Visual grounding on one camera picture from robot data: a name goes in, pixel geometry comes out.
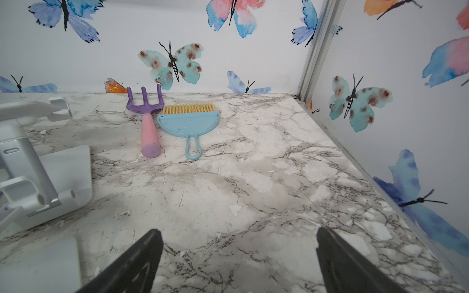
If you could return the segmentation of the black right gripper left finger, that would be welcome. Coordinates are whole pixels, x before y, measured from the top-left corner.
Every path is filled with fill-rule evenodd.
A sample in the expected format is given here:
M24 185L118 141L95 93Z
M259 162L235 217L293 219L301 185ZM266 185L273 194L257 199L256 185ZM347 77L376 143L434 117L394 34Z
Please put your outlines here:
M80 293L149 293L161 260L160 230L149 230Z

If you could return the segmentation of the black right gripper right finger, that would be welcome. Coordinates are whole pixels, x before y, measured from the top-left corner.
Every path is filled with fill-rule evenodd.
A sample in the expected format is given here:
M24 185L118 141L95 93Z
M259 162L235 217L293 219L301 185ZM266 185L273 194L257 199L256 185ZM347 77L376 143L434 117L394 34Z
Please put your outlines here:
M321 227L317 240L316 253L327 292L406 292L330 228Z

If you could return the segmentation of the white phone stand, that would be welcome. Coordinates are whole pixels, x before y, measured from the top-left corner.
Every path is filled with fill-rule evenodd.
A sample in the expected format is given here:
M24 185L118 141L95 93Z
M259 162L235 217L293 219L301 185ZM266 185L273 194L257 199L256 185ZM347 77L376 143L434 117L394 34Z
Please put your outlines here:
M81 287L78 242L73 236L1 265L2 293L74 293Z
M66 99L1 104L1 230L14 233L49 222L88 205L92 195L90 147L39 156L24 127L46 117L72 119Z

